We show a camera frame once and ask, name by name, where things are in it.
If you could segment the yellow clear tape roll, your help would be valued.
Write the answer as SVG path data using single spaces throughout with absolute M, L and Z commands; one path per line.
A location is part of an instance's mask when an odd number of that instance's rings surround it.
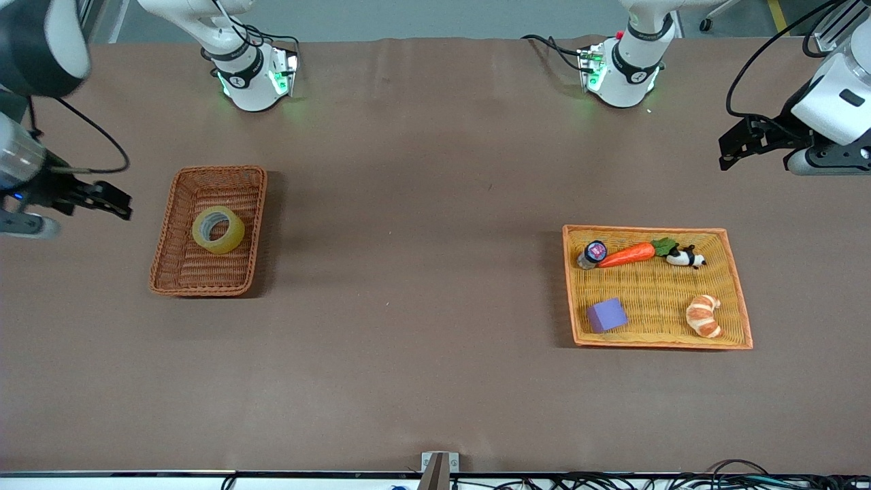
M 220 237 L 212 239 L 212 230 L 221 223 L 227 224 L 225 232 Z M 242 244 L 244 236 L 243 221 L 233 210 L 225 206 L 206 208 L 192 224 L 192 237 L 196 245 L 215 255 L 230 253 Z

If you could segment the brown woven wicker basket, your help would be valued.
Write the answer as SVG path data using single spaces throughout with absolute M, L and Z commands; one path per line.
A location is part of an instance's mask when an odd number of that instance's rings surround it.
M 197 165 L 171 181 L 161 236 L 150 267 L 149 287 L 164 297 L 240 297 L 252 288 L 267 197 L 267 171 L 260 165 Z M 245 225 L 242 244 L 215 255 L 199 247 L 192 224 L 206 208 L 225 206 Z M 215 226 L 212 239 L 225 232 Z

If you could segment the yellow woven basket orange rim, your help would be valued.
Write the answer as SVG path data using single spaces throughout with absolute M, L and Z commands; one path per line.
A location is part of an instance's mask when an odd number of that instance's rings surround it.
M 609 252 L 638 243 L 671 238 L 681 247 L 693 247 L 706 264 L 693 269 L 651 258 L 610 269 L 584 270 L 578 256 L 593 241 Z M 579 346 L 615 348 L 700 348 L 749 350 L 753 347 L 749 313 L 727 232 L 721 227 L 616 227 L 566 225 L 562 229 L 563 262 L 572 337 Z M 714 318 L 721 335 L 697 335 L 685 311 L 698 295 L 719 299 Z M 587 310 L 594 304 L 618 299 L 626 325 L 597 333 Z

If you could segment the toy panda figure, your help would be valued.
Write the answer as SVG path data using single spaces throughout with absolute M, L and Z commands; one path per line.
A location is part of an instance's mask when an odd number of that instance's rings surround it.
M 698 270 L 701 266 L 706 265 L 706 258 L 697 253 L 695 244 L 690 244 L 687 247 L 681 247 L 676 243 L 665 256 L 667 263 L 679 267 L 692 267 Z

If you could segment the chair caster leg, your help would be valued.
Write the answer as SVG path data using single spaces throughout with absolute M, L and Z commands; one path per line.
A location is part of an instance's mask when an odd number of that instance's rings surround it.
M 700 32 L 707 32 L 712 28 L 713 21 L 715 18 L 718 18 L 721 14 L 724 14 L 728 10 L 730 10 L 733 6 L 741 2 L 742 0 L 724 0 L 715 9 L 711 10 L 709 13 L 705 15 L 705 18 L 702 18 L 699 24 Z

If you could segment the toy orange carrot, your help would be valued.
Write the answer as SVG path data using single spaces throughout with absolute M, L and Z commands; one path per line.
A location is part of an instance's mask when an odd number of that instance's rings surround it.
M 628 248 L 619 249 L 614 253 L 608 253 L 600 263 L 597 264 L 598 269 L 609 269 L 609 267 L 618 267 L 621 265 L 629 265 L 632 263 L 644 263 L 654 257 L 663 257 L 667 255 L 677 242 L 670 237 L 642 242 L 632 245 Z

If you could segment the toy croissant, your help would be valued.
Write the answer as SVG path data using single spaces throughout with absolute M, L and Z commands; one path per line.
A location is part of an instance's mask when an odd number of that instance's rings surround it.
M 697 295 L 685 310 L 688 326 L 703 338 L 718 338 L 722 335 L 721 326 L 715 318 L 715 311 L 721 301 L 712 295 Z

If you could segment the small can with colourful lid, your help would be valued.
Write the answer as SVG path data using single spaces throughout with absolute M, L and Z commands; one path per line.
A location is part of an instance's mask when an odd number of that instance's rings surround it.
M 589 242 L 579 253 L 576 258 L 576 264 L 582 270 L 593 270 L 599 266 L 601 261 L 606 259 L 608 249 L 601 241 Z

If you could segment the purple foam cube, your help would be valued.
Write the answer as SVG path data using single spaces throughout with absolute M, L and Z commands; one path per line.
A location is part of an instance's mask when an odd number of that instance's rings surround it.
M 613 297 L 591 304 L 586 317 L 592 333 L 602 334 L 629 324 L 629 319 L 619 298 Z

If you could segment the aluminium frame profile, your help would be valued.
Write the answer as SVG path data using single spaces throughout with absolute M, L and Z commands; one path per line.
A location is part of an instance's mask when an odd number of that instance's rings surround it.
M 849 40 L 852 32 L 868 17 L 868 6 L 864 0 L 843 0 L 833 6 L 830 12 L 819 19 L 812 40 L 819 53 L 833 52 L 838 46 Z
M 75 0 L 79 24 L 90 44 L 118 43 L 131 0 Z

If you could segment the metal table clamp bracket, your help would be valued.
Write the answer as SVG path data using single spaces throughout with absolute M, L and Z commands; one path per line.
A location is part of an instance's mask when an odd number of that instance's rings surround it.
M 458 452 L 424 452 L 417 490 L 455 490 L 452 476 L 460 471 Z

